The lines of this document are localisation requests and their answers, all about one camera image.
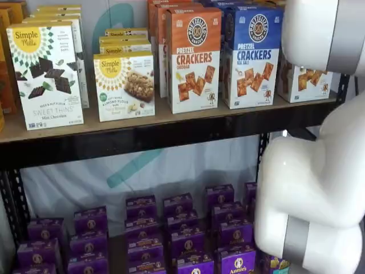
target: pretzelized pretzel crackers box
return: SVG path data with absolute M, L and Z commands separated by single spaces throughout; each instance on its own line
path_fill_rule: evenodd
M 221 47 L 221 10 L 167 12 L 167 82 L 172 113 L 216 108 Z
M 283 10 L 242 5 L 225 16 L 225 102 L 231 109 L 273 104 Z

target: orange cracker box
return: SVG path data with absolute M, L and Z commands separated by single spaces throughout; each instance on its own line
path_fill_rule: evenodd
M 166 77 L 166 12 L 168 9 L 177 7 L 202 7 L 201 3 L 171 3 L 156 5 L 156 52 L 155 60 L 159 68 L 159 84 L 161 98 L 167 96 L 167 77 Z
M 221 10 L 169 9 L 166 19 L 168 102 L 172 113 L 216 108 Z

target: purple box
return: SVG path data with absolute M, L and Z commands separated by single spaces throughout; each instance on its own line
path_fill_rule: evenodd
M 158 257 L 148 261 L 132 261 L 128 264 L 128 274 L 166 274 L 165 259 Z
M 177 259 L 177 274 L 214 274 L 214 261 L 205 252 L 180 257 Z
M 223 247 L 229 244 L 251 243 L 252 232 L 252 223 L 246 219 L 221 223 L 218 234 L 218 246 Z
M 212 210 L 215 204 L 232 203 L 234 202 L 234 188 L 231 184 L 223 186 L 206 187 L 206 206 L 208 212 Z
M 280 274 L 289 272 L 290 262 L 268 254 L 263 254 L 263 256 L 264 262 L 262 274 L 274 274 L 279 272 L 278 269 L 280 270 Z
M 105 252 L 87 253 L 70 258 L 68 274 L 94 274 L 109 272 L 108 255 Z
M 216 204 L 212 209 L 212 228 L 217 230 L 220 223 L 240 219 L 244 213 L 241 202 Z
M 190 193 L 164 199 L 164 215 L 180 214 L 193 209 L 193 198 Z
M 186 229 L 198 224 L 198 213 L 195 209 L 167 217 L 168 229 Z
M 256 251 L 252 245 L 235 245 L 220 253 L 217 263 L 217 273 L 253 273 L 255 269 Z
M 174 230 L 170 233 L 171 255 L 180 257 L 204 250 L 205 232 L 196 225 L 183 230 Z
M 54 264 L 40 264 L 34 267 L 16 269 L 13 274 L 56 274 L 56 267 Z
M 154 195 L 130 198 L 125 201 L 127 207 L 127 218 L 134 217 L 156 217 L 157 207 Z
M 164 256 L 163 240 L 159 233 L 143 239 L 129 238 L 127 247 L 129 261 L 144 261 Z
M 74 223 L 76 234 L 92 230 L 108 231 L 107 208 L 97 207 L 75 212 Z
M 74 255 L 108 250 L 108 237 L 104 231 L 89 231 L 71 238 L 70 249 Z
M 54 264 L 58 273 L 64 273 L 57 239 L 27 241 L 19 246 L 17 253 L 21 267 Z
M 126 237 L 146 238 L 159 233 L 159 224 L 155 217 L 127 219 L 124 225 Z

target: cardboard box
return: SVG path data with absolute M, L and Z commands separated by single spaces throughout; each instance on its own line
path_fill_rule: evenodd
M 229 108 L 273 104 L 283 10 L 241 5 L 226 10 L 224 100 Z
M 155 58 L 155 65 L 158 67 L 158 75 L 159 75 L 159 90 L 160 97 L 164 98 L 167 96 L 167 62 L 166 62 L 166 54 L 167 54 L 167 45 L 166 45 L 166 12 L 168 9 L 177 8 L 177 7 L 199 7 L 202 6 L 201 3 L 167 3 L 167 4 L 158 4 L 153 7 L 155 9 L 155 41 L 156 46 L 154 47 L 155 52 L 153 53 Z
M 114 44 L 102 43 L 100 45 L 101 54 L 134 53 L 135 51 L 151 52 L 151 43 L 148 40 L 142 40 L 142 41 L 120 41 Z
M 145 35 L 148 39 L 148 30 L 146 27 L 128 27 L 121 29 L 106 29 L 106 36 L 122 36 L 122 35 Z
M 28 130 L 82 124 L 71 22 L 7 28 Z
M 155 115 L 151 53 L 94 55 L 94 69 L 101 122 Z
M 171 9 L 166 26 L 172 113 L 216 108 L 221 11 L 214 7 Z
M 92 230 L 108 231 L 107 208 L 96 207 L 75 212 L 74 224 L 76 234 Z
M 333 73 L 289 63 L 281 54 L 278 93 L 289 103 L 328 99 Z

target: cracker box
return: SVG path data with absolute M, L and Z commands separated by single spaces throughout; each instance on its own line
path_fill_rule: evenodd
M 163 239 L 159 233 L 142 239 L 128 238 L 127 252 L 129 261 L 163 257 Z
M 97 207 L 75 212 L 74 224 L 76 234 L 92 230 L 108 231 L 107 208 Z
M 164 215 L 180 214 L 193 209 L 193 198 L 190 193 L 164 199 Z
M 125 236 L 146 238 L 159 233 L 159 224 L 155 217 L 130 218 L 124 221 Z
M 289 103 L 328 99 L 333 73 L 289 63 L 281 54 L 278 93 Z
M 170 232 L 171 256 L 174 258 L 204 250 L 205 232 L 199 225 Z
M 13 274 L 56 274 L 56 267 L 54 264 L 41 264 L 16 269 Z
M 106 29 L 106 36 L 122 36 L 122 35 L 144 35 L 148 39 L 148 30 L 146 27 L 129 27 L 122 29 Z
M 27 129 L 82 124 L 71 22 L 12 25 L 7 35 Z
M 198 213 L 195 209 L 167 217 L 169 230 L 185 229 L 198 224 Z
M 218 246 L 229 244 L 251 243 L 253 225 L 246 219 L 234 219 L 220 224 Z
M 220 258 L 217 263 L 217 273 L 253 273 L 255 259 L 256 251 L 252 245 L 233 246 L 220 253 Z
M 262 274 L 288 274 L 290 268 L 290 262 L 279 259 L 269 254 L 263 254 L 263 270 Z
M 107 234 L 105 231 L 88 231 L 75 235 L 71 238 L 70 250 L 74 255 L 107 251 Z
M 150 52 L 97 54 L 94 69 L 101 122 L 155 115 Z
M 165 259 L 158 257 L 147 261 L 130 261 L 128 263 L 129 274 L 166 274 Z
M 177 274 L 213 274 L 214 261 L 206 252 L 197 252 L 177 259 Z
M 242 5 L 225 16 L 225 102 L 231 109 L 273 104 L 283 10 Z
M 156 199 L 154 195 L 129 198 L 125 201 L 127 218 L 157 216 Z
M 159 68 L 159 90 L 160 97 L 164 98 L 167 96 L 167 70 L 166 70 L 166 12 L 168 9 L 175 9 L 178 7 L 201 7 L 201 3 L 166 3 L 166 4 L 158 4 L 155 9 L 155 17 L 156 17 L 156 30 L 155 30 L 155 52 L 154 55 L 157 57 L 155 63 L 158 64 Z
M 28 17 L 23 20 L 23 23 L 45 23 L 45 22 L 72 22 L 72 34 L 74 36 L 74 46 L 76 53 L 76 64 L 68 65 L 73 70 L 77 71 L 80 85 L 81 105 L 83 108 L 89 107 L 88 88 L 86 81 L 86 68 L 84 62 L 83 38 L 81 33 L 80 16 L 38 16 Z
M 54 264 L 57 273 L 64 273 L 57 239 L 49 241 L 27 241 L 19 246 L 17 254 L 21 267 Z
M 141 41 L 120 41 L 114 44 L 102 43 L 100 45 L 101 54 L 121 54 L 135 51 L 151 52 L 151 43 L 148 40 Z
M 68 274 L 109 273 L 108 255 L 104 252 L 73 256 L 68 261 Z
M 216 204 L 234 202 L 234 188 L 231 184 L 224 184 L 222 186 L 215 187 L 206 187 L 205 198 L 208 212 L 211 212 L 213 206 Z
M 171 9 L 166 26 L 172 113 L 216 108 L 221 11 L 214 7 Z

